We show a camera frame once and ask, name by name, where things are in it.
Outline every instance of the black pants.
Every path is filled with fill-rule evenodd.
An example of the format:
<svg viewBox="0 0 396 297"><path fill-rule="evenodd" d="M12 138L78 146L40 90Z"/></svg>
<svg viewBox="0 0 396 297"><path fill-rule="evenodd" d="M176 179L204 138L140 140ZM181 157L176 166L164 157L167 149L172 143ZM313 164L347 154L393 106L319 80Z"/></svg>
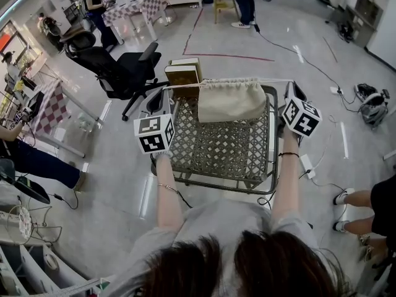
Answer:
<svg viewBox="0 0 396 297"><path fill-rule="evenodd" d="M55 46L58 51L63 50L63 43L60 42L60 36L52 35L50 32L48 32L47 39L49 39L51 44Z"/></svg>
<svg viewBox="0 0 396 297"><path fill-rule="evenodd" d="M236 0L241 11L241 23L249 25L254 20L254 0Z"/></svg>
<svg viewBox="0 0 396 297"><path fill-rule="evenodd" d="M55 179L71 189L80 179L80 171L77 168L48 153L37 150L21 140L16 139L13 142L6 142L6 144L11 156L8 157L5 153L3 155L14 162L15 170L19 173Z"/></svg>
<svg viewBox="0 0 396 297"><path fill-rule="evenodd" d="M105 21L103 21L100 13L89 13L89 18L92 20L92 22L101 33L100 40L102 47L107 48L110 45L118 44L116 36L114 35L111 28L105 25Z"/></svg>

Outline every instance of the checkered tablecloth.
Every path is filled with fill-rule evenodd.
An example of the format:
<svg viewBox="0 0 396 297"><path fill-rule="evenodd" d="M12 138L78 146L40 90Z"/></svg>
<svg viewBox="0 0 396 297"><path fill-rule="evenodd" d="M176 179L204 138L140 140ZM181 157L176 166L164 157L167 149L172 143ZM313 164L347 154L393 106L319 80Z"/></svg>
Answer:
<svg viewBox="0 0 396 297"><path fill-rule="evenodd" d="M33 125L33 133L38 136L50 133L53 127L69 116L61 82L60 79L54 79L48 84L38 85L35 89L35 91L39 90L44 93L40 111L30 123Z"/></svg>
<svg viewBox="0 0 396 297"><path fill-rule="evenodd" d="M145 14L147 20L151 22L155 14L159 10L164 10L167 5L167 0L134 0L123 6L115 5L107 10L102 17L107 27L111 26L115 20L123 19L136 12Z"/></svg>

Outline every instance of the chair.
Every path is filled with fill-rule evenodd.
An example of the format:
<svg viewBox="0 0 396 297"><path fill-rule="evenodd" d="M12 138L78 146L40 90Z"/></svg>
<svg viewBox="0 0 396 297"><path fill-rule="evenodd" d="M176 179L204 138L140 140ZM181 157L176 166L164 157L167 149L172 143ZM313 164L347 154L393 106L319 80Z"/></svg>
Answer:
<svg viewBox="0 0 396 297"><path fill-rule="evenodd" d="M93 46L95 41L88 31L75 35L65 43L66 56L96 73L107 97L129 100L122 116L127 121L127 112L140 96L146 98L149 90L169 85L155 78L154 67L161 58L155 52L158 43L152 42L143 53L124 53L116 61L104 48Z"/></svg>

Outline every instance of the beige canvas bag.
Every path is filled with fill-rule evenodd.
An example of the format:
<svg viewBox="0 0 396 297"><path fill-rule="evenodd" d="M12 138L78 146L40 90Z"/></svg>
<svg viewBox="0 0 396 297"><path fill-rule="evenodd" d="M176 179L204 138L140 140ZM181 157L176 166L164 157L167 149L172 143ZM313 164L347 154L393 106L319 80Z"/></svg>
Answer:
<svg viewBox="0 0 396 297"><path fill-rule="evenodd" d="M225 122L258 118L267 97L257 78L209 79L200 84L199 122Z"/></svg>

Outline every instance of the dark hair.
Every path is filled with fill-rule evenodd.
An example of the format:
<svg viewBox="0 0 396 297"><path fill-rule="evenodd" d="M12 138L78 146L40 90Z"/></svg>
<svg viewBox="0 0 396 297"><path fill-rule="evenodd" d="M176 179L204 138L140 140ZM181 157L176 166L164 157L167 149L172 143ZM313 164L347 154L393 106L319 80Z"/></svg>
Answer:
<svg viewBox="0 0 396 297"><path fill-rule="evenodd" d="M1 62L5 62L7 61L7 59L12 57L12 53L11 52L7 52L6 54L4 54L4 56L2 57Z"/></svg>
<svg viewBox="0 0 396 297"><path fill-rule="evenodd" d="M210 297L219 286L222 254L214 237L199 244L176 243L148 261L144 297ZM354 296L340 268L286 232L244 231L234 255L243 297Z"/></svg>
<svg viewBox="0 0 396 297"><path fill-rule="evenodd" d="M222 273L221 250L215 238L202 237L161 250L148 265L143 296L210 296Z"/></svg>

